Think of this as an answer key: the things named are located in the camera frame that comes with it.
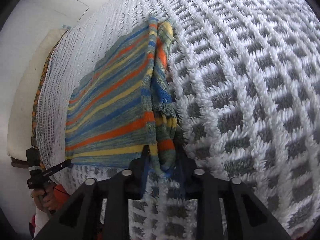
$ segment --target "striped fabric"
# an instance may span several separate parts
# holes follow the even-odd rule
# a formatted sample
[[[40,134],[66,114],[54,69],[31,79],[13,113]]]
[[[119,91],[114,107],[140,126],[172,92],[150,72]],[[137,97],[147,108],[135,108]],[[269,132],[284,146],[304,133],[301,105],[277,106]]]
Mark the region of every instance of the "striped fabric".
[[[149,145],[152,168],[168,176],[177,117],[165,80],[172,24],[149,17],[123,36],[80,81],[69,101],[66,158],[127,168]]]

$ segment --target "silver screw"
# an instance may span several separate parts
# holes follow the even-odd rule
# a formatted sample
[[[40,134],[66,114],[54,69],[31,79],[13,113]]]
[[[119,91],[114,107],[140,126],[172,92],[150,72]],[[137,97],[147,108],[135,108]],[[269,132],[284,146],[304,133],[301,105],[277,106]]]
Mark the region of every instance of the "silver screw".
[[[123,176],[130,176],[130,175],[132,174],[132,171],[131,171],[131,170],[123,170],[123,171],[121,172],[121,174],[122,174]]]
[[[233,177],[233,178],[231,178],[231,182],[232,182],[233,184],[238,185],[238,184],[241,183],[241,179],[239,179],[239,178],[237,178],[237,177]]]
[[[90,178],[85,181],[85,184],[88,186],[91,186],[91,185],[95,184],[95,182],[96,182],[95,179]]]
[[[196,175],[203,175],[204,174],[204,170],[203,169],[195,169],[193,171]]]

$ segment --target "floor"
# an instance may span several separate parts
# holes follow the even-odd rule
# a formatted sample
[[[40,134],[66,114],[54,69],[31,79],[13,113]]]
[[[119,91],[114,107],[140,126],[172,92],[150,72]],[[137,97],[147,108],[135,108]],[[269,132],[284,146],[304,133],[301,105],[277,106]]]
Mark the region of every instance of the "floor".
[[[32,54],[49,30],[75,26],[108,0],[20,0],[0,31],[0,206],[13,228],[29,234],[35,210],[28,170],[11,167],[6,154],[8,120],[15,91]]]

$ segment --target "knitted garment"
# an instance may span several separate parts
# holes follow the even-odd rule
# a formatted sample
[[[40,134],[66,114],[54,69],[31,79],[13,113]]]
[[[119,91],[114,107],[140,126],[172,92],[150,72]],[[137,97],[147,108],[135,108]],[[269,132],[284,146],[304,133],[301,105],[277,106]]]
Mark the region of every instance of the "knitted garment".
[[[296,238],[319,216],[320,23],[305,0],[109,0],[56,47],[41,90],[37,142],[47,166],[65,158],[70,96],[116,40],[150,13],[170,18],[169,87],[187,154],[218,178],[239,177]],[[117,169],[74,165],[72,193]],[[132,239],[193,239],[196,201],[151,176],[130,206]]]
[[[156,18],[122,36],[70,98],[66,158],[74,164],[128,168],[149,146],[153,169],[170,172],[177,126],[165,80],[172,24]]]

